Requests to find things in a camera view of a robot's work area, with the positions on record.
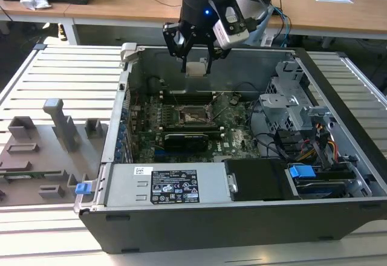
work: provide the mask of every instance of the blue tab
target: blue tab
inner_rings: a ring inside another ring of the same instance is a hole
[[[291,177],[316,177],[313,168],[310,165],[293,165],[289,168]]]
[[[91,184],[90,183],[79,183],[75,188],[75,193],[77,195],[89,195],[91,194]]]

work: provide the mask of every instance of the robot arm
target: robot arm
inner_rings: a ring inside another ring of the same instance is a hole
[[[183,0],[180,20],[177,24],[167,23],[163,35],[171,56],[183,60],[181,71],[186,72],[187,55],[195,44],[207,45],[208,58],[206,73],[210,73],[213,60],[227,57],[232,47],[249,38],[268,15],[270,0]],[[246,14],[260,10],[257,19],[246,18]],[[175,42],[178,32],[182,44]]]

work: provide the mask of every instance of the metal panel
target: metal panel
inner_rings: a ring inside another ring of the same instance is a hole
[[[23,77],[23,82],[98,82],[98,83],[117,83],[120,75],[91,75],[85,76],[79,74],[27,74]]]
[[[101,48],[71,48],[71,47],[60,47],[55,48],[52,46],[47,47],[43,54],[93,54],[93,55],[114,55],[119,56],[120,55],[120,48],[113,48],[113,49],[101,49]]]
[[[41,54],[38,59],[42,60],[111,60],[121,61],[120,55],[93,55],[93,54]]]
[[[49,99],[49,98],[61,98],[61,99],[83,99],[83,100],[114,100],[115,90],[111,91],[13,91],[9,95],[9,99]]]
[[[338,55],[309,53],[324,76],[340,95],[346,106],[366,129],[375,144],[387,155],[387,100],[364,74],[347,58]],[[328,63],[333,60],[335,69]],[[316,100],[324,105],[314,86],[310,86]]]
[[[116,74],[120,75],[122,72],[121,68],[50,68],[50,67],[32,67],[29,70],[29,74]]]
[[[4,102],[4,109],[41,109],[45,100],[9,100]],[[111,109],[113,100],[66,100],[64,109]]]
[[[36,125],[53,123],[41,110],[49,98],[64,99],[64,113],[76,124],[87,118],[109,123],[122,72],[119,64],[120,47],[49,45],[34,50],[8,85],[10,89],[2,93],[0,149],[10,136],[8,125],[16,115],[29,115]]]
[[[118,68],[120,62],[99,62],[81,60],[37,60],[36,67],[62,67],[62,68]]]

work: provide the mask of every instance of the circuit board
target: circuit board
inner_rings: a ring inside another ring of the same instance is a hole
[[[250,102],[233,102],[232,94],[220,94],[209,104],[165,103],[150,96],[132,107],[131,124],[135,163],[222,162],[233,158],[258,158],[247,121]],[[206,150],[166,152],[169,134],[204,135]]]

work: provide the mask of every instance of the wooden desk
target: wooden desk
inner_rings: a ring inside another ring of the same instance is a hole
[[[18,2],[5,2],[17,21],[61,22],[70,44],[78,44],[76,24],[161,28],[177,22],[181,0],[90,0],[88,5],[53,4],[53,9],[30,11]],[[291,34],[310,36],[387,39],[387,0],[353,0],[353,4],[282,0],[291,18]],[[7,20],[0,12],[0,20]],[[279,16],[269,21],[267,34],[276,34]]]
[[[387,34],[387,0],[352,1],[353,4],[282,0],[282,8],[291,18],[295,31]],[[273,0],[273,3],[279,6],[278,0]],[[272,17],[269,27],[280,26],[281,19]]]
[[[66,17],[115,20],[175,22],[178,21],[181,0],[90,0],[88,5],[70,5]]]
[[[18,1],[4,1],[0,3],[1,7],[11,16],[16,15],[28,15],[28,16],[46,16],[46,17],[65,17],[65,11],[70,6],[69,3],[50,3],[51,8],[30,10],[25,8]]]

